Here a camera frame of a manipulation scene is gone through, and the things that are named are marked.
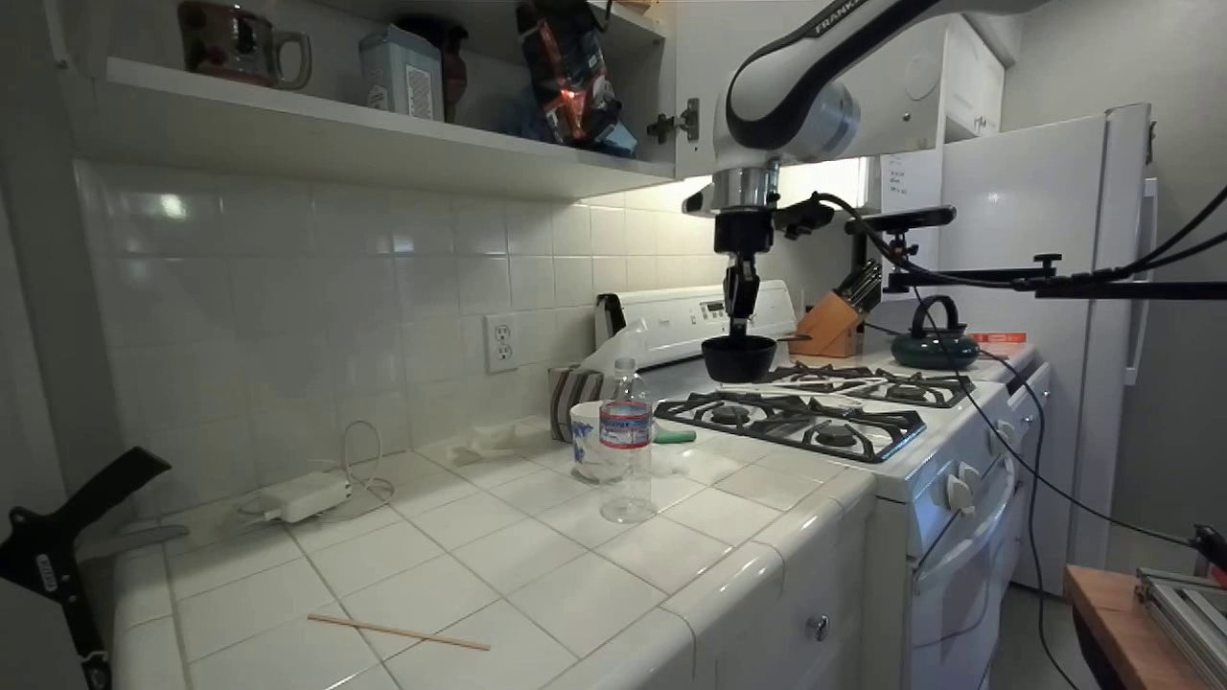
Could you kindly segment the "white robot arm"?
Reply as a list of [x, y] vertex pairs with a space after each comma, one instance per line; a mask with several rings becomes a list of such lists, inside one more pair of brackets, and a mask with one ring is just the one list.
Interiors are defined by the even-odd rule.
[[778, 164], [824, 162], [853, 147], [859, 102], [845, 75], [888, 37], [947, 10], [1027, 10], [1039, 0], [818, 0], [797, 25], [756, 46], [724, 81], [709, 179], [724, 267], [728, 334], [756, 314], [756, 256], [774, 241]]

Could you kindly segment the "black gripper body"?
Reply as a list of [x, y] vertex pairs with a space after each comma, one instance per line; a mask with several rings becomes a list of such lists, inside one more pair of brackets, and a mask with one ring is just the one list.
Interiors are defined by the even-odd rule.
[[719, 210], [712, 221], [712, 248], [731, 259], [750, 259], [774, 246], [767, 210]]

